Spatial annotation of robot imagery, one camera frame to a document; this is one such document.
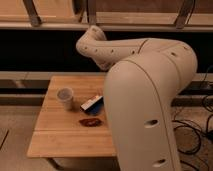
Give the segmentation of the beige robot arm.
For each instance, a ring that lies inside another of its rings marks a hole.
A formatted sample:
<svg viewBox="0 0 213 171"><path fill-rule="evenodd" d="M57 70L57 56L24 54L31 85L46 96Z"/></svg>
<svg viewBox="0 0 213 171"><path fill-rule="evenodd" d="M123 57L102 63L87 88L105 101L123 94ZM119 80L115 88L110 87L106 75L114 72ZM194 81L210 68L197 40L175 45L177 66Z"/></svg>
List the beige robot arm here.
<svg viewBox="0 0 213 171"><path fill-rule="evenodd" d="M121 171L182 171L171 102L196 74L193 49L170 39L109 41L98 26L76 48L107 72L104 106Z"/></svg>

